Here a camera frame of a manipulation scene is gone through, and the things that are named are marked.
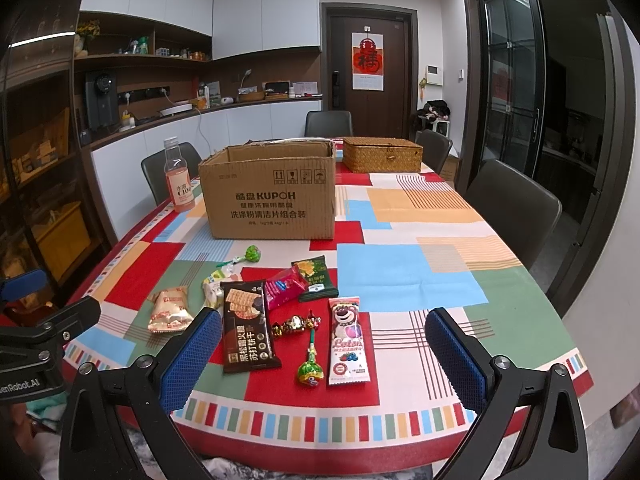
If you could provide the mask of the orange white snack packet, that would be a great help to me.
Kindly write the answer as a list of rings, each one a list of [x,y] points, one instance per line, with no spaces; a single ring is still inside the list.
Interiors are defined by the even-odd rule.
[[[148,330],[152,334],[178,333],[193,321],[189,311],[188,288],[177,286],[153,292],[149,296],[153,304]]]

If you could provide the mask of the black biscuit packet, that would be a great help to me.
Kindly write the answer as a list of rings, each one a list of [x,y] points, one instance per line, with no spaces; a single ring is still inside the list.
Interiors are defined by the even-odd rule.
[[[224,374],[282,366],[274,351],[264,281],[224,282]]]

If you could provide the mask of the white candy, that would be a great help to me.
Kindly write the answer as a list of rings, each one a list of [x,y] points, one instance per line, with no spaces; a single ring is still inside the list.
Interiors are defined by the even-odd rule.
[[[204,306],[212,309],[218,309],[224,302],[224,290],[221,287],[221,281],[210,280],[206,278],[202,284],[204,294]]]

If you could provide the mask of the green yellow durian candy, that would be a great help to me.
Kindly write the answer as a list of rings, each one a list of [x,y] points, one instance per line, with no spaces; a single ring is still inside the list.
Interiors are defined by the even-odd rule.
[[[221,266],[213,270],[209,276],[204,278],[204,284],[213,284],[217,282],[241,281],[242,276],[234,270],[234,266]]]

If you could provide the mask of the green lollipop long stick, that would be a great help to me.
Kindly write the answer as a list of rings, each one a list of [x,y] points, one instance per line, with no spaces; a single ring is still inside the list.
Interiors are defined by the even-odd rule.
[[[322,366],[317,361],[316,330],[310,330],[309,346],[306,360],[299,365],[296,372],[297,380],[309,387],[318,387],[324,378]]]

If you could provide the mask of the red gold candy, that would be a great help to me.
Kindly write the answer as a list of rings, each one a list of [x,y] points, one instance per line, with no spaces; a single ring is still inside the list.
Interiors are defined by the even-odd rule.
[[[274,338],[308,332],[308,330],[318,330],[321,325],[320,316],[309,312],[307,316],[292,315],[282,323],[271,325],[271,335]]]

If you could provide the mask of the pink red snack packet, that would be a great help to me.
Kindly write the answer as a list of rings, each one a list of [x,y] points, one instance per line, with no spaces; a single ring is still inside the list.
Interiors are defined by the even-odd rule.
[[[290,266],[273,275],[265,280],[264,286],[268,309],[277,309],[289,301],[296,300],[306,292],[307,287],[308,282],[297,266]]]

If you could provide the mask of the pink bear snack packet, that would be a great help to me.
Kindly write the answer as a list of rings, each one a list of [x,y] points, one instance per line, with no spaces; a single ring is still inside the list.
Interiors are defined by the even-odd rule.
[[[329,385],[370,382],[370,370],[360,323],[360,300],[332,298]]]

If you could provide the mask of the dark green cracker packet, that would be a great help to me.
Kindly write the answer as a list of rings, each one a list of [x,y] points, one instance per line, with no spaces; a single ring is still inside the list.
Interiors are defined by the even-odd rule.
[[[338,296],[338,289],[330,277],[325,256],[293,261],[292,267],[306,282],[305,290],[298,296],[300,302]]]

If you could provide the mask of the dark chair left side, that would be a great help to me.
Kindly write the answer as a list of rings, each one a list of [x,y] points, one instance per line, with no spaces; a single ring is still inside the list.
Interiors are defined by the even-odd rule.
[[[180,143],[179,148],[188,165],[190,177],[197,177],[198,164],[202,160],[200,154],[198,154],[198,151],[190,143]],[[164,151],[149,155],[141,162],[142,174],[145,177],[146,183],[149,185],[151,194],[157,205],[163,203],[169,197],[164,173],[165,162],[166,155]]]

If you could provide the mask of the dark chair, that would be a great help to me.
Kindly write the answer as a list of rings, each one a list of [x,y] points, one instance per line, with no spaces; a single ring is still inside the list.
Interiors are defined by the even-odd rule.
[[[439,174],[452,148],[452,141],[432,130],[418,131],[416,144],[423,148],[422,162]]]
[[[180,143],[179,148],[188,165],[190,177],[197,177],[198,164],[202,160],[200,154],[198,154],[198,151],[190,143]],[[165,162],[166,155],[164,151],[149,155],[141,162],[142,174],[145,177],[146,183],[149,185],[151,194],[157,205],[163,203],[169,197],[164,173]]]
[[[484,162],[463,197],[527,269],[562,214],[557,197],[498,159]]]

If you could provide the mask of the black coffee machine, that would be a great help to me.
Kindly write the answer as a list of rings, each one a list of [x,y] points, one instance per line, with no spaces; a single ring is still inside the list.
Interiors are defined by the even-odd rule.
[[[88,74],[85,80],[88,127],[99,130],[119,122],[116,77],[113,74]]]

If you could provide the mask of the dark chair right near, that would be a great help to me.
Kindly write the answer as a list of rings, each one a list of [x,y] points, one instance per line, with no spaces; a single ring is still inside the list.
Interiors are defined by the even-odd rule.
[[[557,197],[498,159],[484,162],[463,197],[527,269],[562,214]]]

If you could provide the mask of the brown cardboard box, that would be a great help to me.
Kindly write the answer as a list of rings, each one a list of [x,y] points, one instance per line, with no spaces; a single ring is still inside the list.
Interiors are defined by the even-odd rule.
[[[334,237],[335,150],[329,140],[231,145],[203,160],[198,174],[213,237]]]

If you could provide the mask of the dark wooden door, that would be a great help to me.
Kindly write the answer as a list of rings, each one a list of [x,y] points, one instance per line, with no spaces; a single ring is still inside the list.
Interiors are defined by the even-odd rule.
[[[323,3],[321,32],[322,107],[349,112],[356,136],[407,139],[418,97],[418,12]]]

